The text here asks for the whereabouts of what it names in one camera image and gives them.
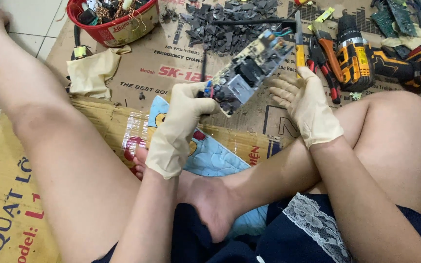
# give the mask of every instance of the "knife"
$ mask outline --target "knife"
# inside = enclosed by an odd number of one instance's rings
[[[301,16],[300,10],[295,13],[295,22],[297,22],[297,32],[295,33],[295,58],[297,60],[297,67],[306,66],[305,62],[305,49],[303,47],[303,32],[301,29]]]

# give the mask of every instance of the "orange tool handle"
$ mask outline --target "orange tool handle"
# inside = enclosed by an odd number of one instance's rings
[[[295,47],[295,58],[297,61],[297,67],[299,66],[306,66],[306,62],[305,62],[305,50],[303,45],[297,45]]]
[[[335,77],[340,83],[344,82],[344,75],[342,74],[341,66],[339,65],[339,62],[337,61],[337,58],[335,56],[334,42],[332,40],[324,38],[319,39],[318,42],[323,47],[324,52],[326,52],[327,60],[331,65],[331,69]]]

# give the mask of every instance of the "beige rubber glove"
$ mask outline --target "beige rubber glove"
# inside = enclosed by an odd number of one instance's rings
[[[299,79],[280,75],[280,79],[269,81],[273,86],[269,91],[297,123],[307,148],[343,135],[339,120],[327,104],[321,79],[305,66],[297,68],[297,72]]]
[[[165,121],[152,135],[145,164],[165,179],[180,175],[190,153],[190,141],[202,114],[220,112],[210,98],[198,98],[206,82],[176,84]]]

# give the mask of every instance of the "electronic component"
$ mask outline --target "electronic component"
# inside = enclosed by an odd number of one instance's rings
[[[207,83],[204,96],[213,98],[230,117],[270,77],[293,47],[270,30],[263,32]]]

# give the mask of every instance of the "pliers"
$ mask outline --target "pliers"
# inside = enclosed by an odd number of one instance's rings
[[[310,38],[310,46],[308,47],[308,51],[310,54],[310,59],[306,61],[307,66],[314,73],[316,73],[316,70],[318,67],[321,69],[329,85],[329,89],[331,90],[332,102],[334,104],[340,104],[341,103],[341,97],[340,97],[341,85],[337,81],[334,73],[331,71],[331,69],[327,65],[326,57],[324,56],[323,50],[321,49],[321,46],[319,45],[318,40],[316,40],[316,37]]]

